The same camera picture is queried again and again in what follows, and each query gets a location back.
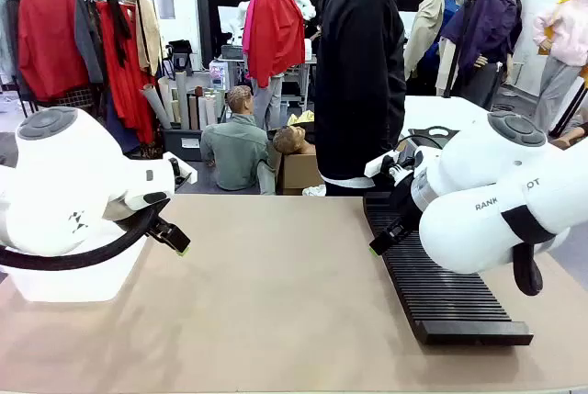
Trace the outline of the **mannequin in red coat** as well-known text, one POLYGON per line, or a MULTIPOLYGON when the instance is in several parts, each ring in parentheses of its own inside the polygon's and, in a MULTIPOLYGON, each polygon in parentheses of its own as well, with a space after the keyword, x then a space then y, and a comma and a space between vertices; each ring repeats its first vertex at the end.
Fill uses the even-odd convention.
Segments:
POLYGON ((304 25, 294 0, 250 0, 243 30, 257 126, 280 126, 284 73, 305 62, 304 25))

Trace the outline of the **red hanging shirt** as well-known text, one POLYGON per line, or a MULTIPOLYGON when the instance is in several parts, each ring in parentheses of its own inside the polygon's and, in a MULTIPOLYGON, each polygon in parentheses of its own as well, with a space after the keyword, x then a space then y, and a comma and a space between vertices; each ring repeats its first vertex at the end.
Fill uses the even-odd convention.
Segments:
POLYGON ((89 85, 74 37, 75 7, 76 0, 20 0, 18 67, 38 100, 89 85))

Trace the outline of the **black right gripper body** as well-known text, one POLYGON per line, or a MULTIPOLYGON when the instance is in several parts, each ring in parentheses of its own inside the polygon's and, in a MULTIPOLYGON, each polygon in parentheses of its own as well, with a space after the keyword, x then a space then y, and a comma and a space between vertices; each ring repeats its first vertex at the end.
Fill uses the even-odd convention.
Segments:
POLYGON ((407 170, 394 161, 392 156, 385 155, 382 160, 381 173, 394 182, 390 192, 390 207, 403 220, 417 222, 421 217, 421 210, 417 207, 412 196, 413 171, 407 170))

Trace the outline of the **mannequin in purple jacket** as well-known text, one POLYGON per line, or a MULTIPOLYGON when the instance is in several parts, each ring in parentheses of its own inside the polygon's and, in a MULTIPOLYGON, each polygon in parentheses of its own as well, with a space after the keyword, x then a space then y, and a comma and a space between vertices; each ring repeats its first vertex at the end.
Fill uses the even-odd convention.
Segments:
MULTIPOLYGON (((441 33, 455 45, 462 28, 463 6, 441 33)), ((476 0, 458 58, 452 96, 492 109, 493 99, 507 75, 520 26, 517 0, 476 0)))

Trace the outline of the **seated mannequin grey-green jacket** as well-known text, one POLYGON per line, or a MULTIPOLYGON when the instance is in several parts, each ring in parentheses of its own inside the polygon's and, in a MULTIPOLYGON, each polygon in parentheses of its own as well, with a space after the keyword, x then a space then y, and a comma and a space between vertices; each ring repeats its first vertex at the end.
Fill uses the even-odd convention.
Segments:
POLYGON ((258 186, 262 195, 274 195, 274 163, 267 134, 256 125, 251 88, 234 87, 227 95, 227 104, 230 119, 208 125, 201 134, 202 160, 214 168, 216 185, 223 190, 258 186))

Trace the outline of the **cream paper roll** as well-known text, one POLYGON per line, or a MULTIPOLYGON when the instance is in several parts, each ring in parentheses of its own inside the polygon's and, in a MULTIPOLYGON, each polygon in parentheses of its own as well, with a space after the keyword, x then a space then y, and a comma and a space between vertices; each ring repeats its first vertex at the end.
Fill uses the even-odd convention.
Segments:
POLYGON ((173 96, 172 89, 169 85, 169 79, 167 76, 163 76, 158 80, 158 86, 164 105, 164 111, 170 122, 175 122, 175 114, 173 110, 173 96))

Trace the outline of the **tall grey paper roll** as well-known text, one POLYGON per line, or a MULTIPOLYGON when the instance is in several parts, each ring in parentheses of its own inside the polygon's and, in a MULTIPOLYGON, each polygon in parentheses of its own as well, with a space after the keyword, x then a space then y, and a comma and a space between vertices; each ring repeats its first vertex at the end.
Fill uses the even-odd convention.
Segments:
POLYGON ((190 129, 189 122, 189 105, 187 99, 187 72, 175 73, 176 91, 178 96, 178 105, 180 111, 180 125, 181 129, 190 129))

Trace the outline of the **person in black jacket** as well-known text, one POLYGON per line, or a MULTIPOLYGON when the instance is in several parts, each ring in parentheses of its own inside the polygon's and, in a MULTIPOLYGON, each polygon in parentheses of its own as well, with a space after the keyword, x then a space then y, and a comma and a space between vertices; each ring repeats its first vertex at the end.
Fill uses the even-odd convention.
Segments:
POLYGON ((405 117, 404 25, 396 0, 323 0, 315 151, 329 197, 379 188, 368 162, 393 150, 405 117))

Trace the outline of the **pale grey hanging garment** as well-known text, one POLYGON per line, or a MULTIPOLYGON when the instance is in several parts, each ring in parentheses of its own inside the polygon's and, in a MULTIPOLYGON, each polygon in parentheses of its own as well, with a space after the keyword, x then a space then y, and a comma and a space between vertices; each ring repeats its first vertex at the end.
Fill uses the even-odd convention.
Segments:
POLYGON ((7 0, 0 0, 0 83, 11 84, 14 75, 7 0))

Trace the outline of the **black slotted PCB rack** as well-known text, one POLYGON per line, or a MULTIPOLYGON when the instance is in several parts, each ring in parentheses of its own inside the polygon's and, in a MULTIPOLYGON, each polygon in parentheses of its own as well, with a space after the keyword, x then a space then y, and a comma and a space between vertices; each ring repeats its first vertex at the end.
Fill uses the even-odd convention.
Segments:
POLYGON ((478 275, 459 275, 437 265, 424 251, 419 234, 395 242, 389 226, 399 215, 388 193, 369 193, 363 209, 383 247, 382 259, 405 317, 418 342, 431 346, 527 346, 534 334, 514 321, 478 275))

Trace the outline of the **brown cardboard box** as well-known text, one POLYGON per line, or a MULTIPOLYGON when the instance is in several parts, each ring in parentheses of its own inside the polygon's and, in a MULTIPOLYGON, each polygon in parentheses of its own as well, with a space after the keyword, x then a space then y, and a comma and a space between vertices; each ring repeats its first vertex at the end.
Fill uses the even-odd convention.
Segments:
POLYGON ((323 180, 315 154, 279 154, 276 192, 283 196, 301 196, 305 188, 319 186, 323 180))

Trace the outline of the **leaning grey paper roll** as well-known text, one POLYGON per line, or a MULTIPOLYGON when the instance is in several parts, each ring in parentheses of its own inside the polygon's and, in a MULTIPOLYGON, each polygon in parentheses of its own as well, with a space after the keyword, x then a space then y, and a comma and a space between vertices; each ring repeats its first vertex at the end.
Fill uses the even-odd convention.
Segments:
POLYGON ((171 129, 171 121, 164 109, 164 104, 159 97, 155 87, 152 84, 146 84, 141 90, 142 95, 146 98, 151 106, 155 116, 159 120, 163 129, 171 129))

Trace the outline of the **clear plastic storage box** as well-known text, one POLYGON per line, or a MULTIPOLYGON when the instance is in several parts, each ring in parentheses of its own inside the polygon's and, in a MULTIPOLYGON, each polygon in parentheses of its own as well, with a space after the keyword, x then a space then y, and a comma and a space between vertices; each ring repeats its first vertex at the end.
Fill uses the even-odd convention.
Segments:
POLYGON ((86 268, 34 271, 0 265, 20 295, 29 302, 88 303, 112 300, 135 266, 147 238, 141 237, 125 252, 86 268))

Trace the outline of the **dark grey storage bin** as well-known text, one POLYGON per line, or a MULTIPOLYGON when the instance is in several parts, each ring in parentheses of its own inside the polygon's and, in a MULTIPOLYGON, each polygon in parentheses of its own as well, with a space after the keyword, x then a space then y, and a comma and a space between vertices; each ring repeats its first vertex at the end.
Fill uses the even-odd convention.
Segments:
POLYGON ((200 130, 164 129, 164 152, 171 152, 185 162, 201 162, 201 134, 200 130))

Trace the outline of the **black stand pole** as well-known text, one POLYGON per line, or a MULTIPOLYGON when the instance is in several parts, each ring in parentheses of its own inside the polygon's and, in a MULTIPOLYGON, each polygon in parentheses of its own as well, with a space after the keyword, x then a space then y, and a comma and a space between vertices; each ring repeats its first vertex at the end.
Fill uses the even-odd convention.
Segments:
POLYGON ((451 61, 449 74, 448 74, 448 78, 447 78, 447 84, 446 84, 446 87, 445 87, 443 94, 442 94, 443 98, 450 98, 451 97, 451 90, 452 90, 452 86, 453 86, 453 83, 455 80, 454 76, 458 73, 458 70, 457 70, 458 58, 459 58, 459 55, 460 55, 462 47, 463 47, 463 42, 465 39, 466 31, 467 31, 467 28, 469 25, 469 20, 471 17, 471 10, 472 10, 473 6, 475 5, 475 2, 476 2, 476 0, 465 0, 464 6, 463 6, 462 28, 461 28, 461 32, 460 32, 460 35, 458 38, 458 42, 456 43, 454 56, 451 61))

